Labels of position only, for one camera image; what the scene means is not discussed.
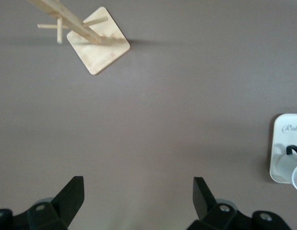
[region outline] floor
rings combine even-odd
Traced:
[[[0,0],[0,208],[82,175],[70,230],[185,230],[202,176],[297,230],[297,190],[269,175],[273,122],[297,113],[297,0],[61,2],[82,19],[104,6],[131,50],[93,76],[36,27],[54,19]]]

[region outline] clear cup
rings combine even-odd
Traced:
[[[287,147],[287,154],[277,162],[276,168],[279,175],[297,189],[297,157],[292,154],[292,150],[288,151],[289,147]]]

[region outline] square wooden base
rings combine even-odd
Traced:
[[[100,45],[88,42],[74,31],[67,35],[68,41],[92,75],[101,72],[130,49],[128,41],[104,7],[100,7],[84,22],[104,16],[108,17],[107,21],[90,26],[99,36],[102,36]]]

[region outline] wooden dowel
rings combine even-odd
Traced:
[[[62,18],[57,18],[57,43],[62,44]]]
[[[54,18],[61,17],[63,24],[94,44],[101,43],[101,37],[89,27],[83,27],[83,21],[56,0],[27,0]]]
[[[37,26],[39,29],[57,29],[58,27],[56,24],[38,24]],[[62,25],[62,29],[68,29],[68,27]]]
[[[86,28],[86,27],[89,27],[90,25],[95,25],[106,21],[108,21],[107,16],[89,21],[87,23],[84,23],[82,26]],[[39,29],[57,29],[58,27],[58,25],[55,25],[55,24],[38,24],[37,26]],[[62,29],[68,29],[68,27],[66,25],[62,25]]]
[[[95,19],[95,20],[92,20],[92,21],[89,21],[87,23],[84,23],[82,26],[83,27],[88,27],[90,25],[95,25],[95,24],[102,23],[102,22],[105,22],[105,21],[108,21],[107,16],[102,17],[102,18],[98,18],[98,19]]]

